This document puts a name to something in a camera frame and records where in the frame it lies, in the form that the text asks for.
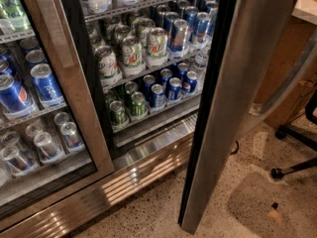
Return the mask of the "fridge glass door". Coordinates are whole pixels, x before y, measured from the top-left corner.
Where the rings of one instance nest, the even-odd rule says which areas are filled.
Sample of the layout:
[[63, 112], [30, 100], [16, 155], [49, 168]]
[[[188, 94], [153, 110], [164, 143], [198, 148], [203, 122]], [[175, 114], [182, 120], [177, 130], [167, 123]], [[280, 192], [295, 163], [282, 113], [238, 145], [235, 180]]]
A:
[[255, 98], [297, 0], [220, 0], [178, 224], [193, 234], [233, 144], [261, 123], [316, 58], [311, 37], [271, 96]]
[[0, 237], [53, 237], [114, 171], [81, 0], [0, 0]]

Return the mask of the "stainless fridge base grille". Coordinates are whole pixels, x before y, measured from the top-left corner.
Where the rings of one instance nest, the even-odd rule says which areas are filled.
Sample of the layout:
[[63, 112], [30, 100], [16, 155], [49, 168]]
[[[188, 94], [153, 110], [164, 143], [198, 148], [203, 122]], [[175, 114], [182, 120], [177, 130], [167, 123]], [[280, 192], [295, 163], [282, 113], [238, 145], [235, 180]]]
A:
[[1, 232], [0, 238], [61, 238], [188, 162], [195, 113], [115, 161], [116, 172]]

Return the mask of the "blue can lower shelf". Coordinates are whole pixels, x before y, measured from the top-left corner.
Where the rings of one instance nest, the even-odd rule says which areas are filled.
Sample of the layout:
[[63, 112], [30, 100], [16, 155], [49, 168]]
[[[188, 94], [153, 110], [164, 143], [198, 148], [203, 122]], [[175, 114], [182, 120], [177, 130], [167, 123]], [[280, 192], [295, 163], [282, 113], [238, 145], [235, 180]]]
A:
[[153, 111], [159, 111], [165, 106], [164, 88], [160, 84], [154, 84], [151, 92], [150, 107]]

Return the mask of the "green can lower shelf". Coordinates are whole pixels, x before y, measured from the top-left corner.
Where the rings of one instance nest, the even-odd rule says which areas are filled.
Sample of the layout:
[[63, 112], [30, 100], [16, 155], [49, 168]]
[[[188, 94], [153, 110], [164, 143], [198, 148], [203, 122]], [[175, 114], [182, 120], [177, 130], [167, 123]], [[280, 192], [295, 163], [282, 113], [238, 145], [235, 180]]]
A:
[[136, 91], [131, 95], [130, 113], [134, 120], [143, 119], [148, 114], [145, 95]]

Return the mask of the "leftmost green can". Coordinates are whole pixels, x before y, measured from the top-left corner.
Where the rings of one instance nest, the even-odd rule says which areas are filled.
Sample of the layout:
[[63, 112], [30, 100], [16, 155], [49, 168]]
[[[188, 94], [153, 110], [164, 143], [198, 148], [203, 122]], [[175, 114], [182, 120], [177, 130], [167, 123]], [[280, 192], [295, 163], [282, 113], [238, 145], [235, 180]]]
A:
[[110, 104], [110, 118], [115, 129], [122, 128], [129, 123], [125, 106], [120, 100], [113, 101]]

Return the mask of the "7up can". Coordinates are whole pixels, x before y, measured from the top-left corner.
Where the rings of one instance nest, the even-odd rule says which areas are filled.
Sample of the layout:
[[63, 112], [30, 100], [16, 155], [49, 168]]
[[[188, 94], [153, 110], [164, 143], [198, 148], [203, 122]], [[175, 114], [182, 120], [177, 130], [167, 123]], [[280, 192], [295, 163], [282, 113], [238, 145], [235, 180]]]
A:
[[139, 73], [145, 63], [143, 61], [142, 45], [135, 36], [128, 36], [122, 42], [123, 69], [126, 75]]
[[113, 85], [122, 78], [117, 58], [110, 46], [100, 46], [95, 51], [97, 69], [103, 86]]
[[161, 65], [167, 61], [167, 32], [163, 28], [153, 28], [148, 35], [146, 51], [149, 66]]

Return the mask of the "leftmost 7up can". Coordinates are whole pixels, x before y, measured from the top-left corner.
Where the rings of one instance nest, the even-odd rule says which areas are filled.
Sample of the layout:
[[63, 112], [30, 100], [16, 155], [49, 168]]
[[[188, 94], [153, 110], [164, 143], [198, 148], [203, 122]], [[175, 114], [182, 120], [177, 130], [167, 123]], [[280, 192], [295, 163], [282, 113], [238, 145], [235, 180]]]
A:
[[117, 58], [110, 46], [100, 46], [95, 51], [97, 69], [103, 86], [113, 85], [122, 78]]

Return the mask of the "clear water bottle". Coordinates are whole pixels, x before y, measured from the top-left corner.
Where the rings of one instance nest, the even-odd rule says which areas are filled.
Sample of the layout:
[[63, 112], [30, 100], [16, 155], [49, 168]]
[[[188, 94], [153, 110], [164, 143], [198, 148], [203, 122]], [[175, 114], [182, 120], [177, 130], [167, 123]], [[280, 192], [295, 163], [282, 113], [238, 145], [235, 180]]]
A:
[[193, 69], [198, 73], [199, 77], [205, 77], [207, 69], [208, 57], [206, 54], [198, 54], [194, 58]]

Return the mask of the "front 7up can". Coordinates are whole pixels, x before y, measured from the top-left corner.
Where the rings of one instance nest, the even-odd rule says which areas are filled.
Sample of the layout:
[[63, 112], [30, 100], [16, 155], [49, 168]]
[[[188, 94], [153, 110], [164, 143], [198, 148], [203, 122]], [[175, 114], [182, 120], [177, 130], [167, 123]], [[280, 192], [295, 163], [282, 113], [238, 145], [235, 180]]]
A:
[[122, 42], [123, 69], [126, 75], [139, 73], [145, 63], [143, 61], [142, 45], [135, 36], [128, 36]]

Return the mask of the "silver blue energy can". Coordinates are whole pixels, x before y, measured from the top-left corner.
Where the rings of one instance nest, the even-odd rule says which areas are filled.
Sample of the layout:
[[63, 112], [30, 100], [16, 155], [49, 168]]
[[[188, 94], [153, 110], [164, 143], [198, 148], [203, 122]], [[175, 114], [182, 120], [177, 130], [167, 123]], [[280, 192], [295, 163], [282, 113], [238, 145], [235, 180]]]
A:
[[177, 19], [172, 24], [169, 49], [172, 53], [182, 55], [185, 51], [188, 35], [188, 22]]

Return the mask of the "front blue pepsi can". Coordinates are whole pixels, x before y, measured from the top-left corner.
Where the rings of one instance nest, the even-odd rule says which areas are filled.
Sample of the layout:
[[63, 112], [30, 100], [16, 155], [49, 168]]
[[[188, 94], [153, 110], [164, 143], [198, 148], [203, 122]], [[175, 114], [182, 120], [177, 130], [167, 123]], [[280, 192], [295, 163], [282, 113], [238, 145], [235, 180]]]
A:
[[47, 63], [40, 63], [31, 69], [32, 82], [45, 107], [60, 105], [64, 99], [51, 67]]

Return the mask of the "blue pepsi can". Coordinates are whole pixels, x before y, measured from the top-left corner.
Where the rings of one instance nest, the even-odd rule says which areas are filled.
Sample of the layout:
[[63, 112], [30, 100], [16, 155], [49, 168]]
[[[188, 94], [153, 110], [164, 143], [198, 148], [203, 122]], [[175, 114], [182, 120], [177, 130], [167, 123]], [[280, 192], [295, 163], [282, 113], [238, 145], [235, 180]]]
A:
[[60, 105], [64, 99], [51, 67], [47, 63], [40, 63], [31, 69], [32, 82], [45, 107]]
[[31, 93], [9, 74], [0, 75], [0, 103], [9, 120], [25, 117], [36, 111]]

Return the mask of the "silver can bottom left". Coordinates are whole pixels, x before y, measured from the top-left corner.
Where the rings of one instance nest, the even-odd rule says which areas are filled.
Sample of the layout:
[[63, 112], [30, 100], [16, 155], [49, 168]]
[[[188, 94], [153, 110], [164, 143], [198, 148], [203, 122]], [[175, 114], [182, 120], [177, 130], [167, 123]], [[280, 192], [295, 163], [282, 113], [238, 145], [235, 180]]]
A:
[[57, 162], [64, 156], [64, 151], [56, 138], [48, 132], [41, 132], [34, 138], [34, 144], [38, 149], [40, 161], [43, 164]]

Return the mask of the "wooden cabinet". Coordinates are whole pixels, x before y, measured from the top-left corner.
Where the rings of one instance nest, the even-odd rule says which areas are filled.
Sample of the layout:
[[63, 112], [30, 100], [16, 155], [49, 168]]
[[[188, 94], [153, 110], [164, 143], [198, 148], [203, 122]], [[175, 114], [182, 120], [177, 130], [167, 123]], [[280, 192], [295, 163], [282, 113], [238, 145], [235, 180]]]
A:
[[[275, 48], [255, 103], [268, 100], [285, 80], [315, 29], [312, 23], [291, 18]], [[294, 121], [304, 114], [304, 108], [315, 90], [316, 62], [313, 62], [286, 99], [264, 121], [274, 129]]]

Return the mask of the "left blue pepsi can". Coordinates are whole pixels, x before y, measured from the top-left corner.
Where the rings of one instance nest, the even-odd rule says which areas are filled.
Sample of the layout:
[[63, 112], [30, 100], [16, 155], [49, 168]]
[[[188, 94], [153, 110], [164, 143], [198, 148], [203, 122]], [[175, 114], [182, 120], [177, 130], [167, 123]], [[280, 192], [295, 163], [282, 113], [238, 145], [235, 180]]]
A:
[[9, 74], [0, 75], [0, 103], [9, 120], [25, 117], [36, 111], [31, 93]]

